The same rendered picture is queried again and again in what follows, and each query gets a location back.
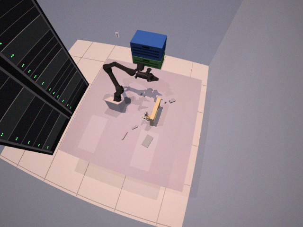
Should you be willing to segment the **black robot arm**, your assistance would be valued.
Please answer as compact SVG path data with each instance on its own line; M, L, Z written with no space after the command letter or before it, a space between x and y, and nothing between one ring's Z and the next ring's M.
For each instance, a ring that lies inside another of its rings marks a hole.
M117 63L116 61L110 64L104 64L103 65L103 70L109 75L109 77L111 78L111 81L113 82L113 84L115 85L115 89L116 92L114 93L114 99L113 101L117 101L120 102L121 101L121 94L123 94L124 92L124 88L123 86L120 86L118 84L117 79L115 78L113 72L112 72L112 67L117 67L121 70L124 70L127 74L129 74L130 76L133 76L136 74L135 78L139 77L142 78L142 70L144 69L144 64L142 63L137 63L137 68L136 69L131 69L131 68L127 68L119 63ZM145 72L146 75L149 75L150 71L152 69L151 68L147 68L147 71ZM137 72L138 71L138 72ZM140 72L141 71L141 72ZM136 73L137 72L137 73Z

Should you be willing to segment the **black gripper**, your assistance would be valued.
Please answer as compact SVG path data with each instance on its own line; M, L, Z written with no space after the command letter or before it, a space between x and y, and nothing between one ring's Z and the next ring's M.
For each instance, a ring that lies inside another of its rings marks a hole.
M147 82L159 81L159 78L154 76L152 73L149 73L149 75L146 75L144 72L142 73L142 79L146 79Z

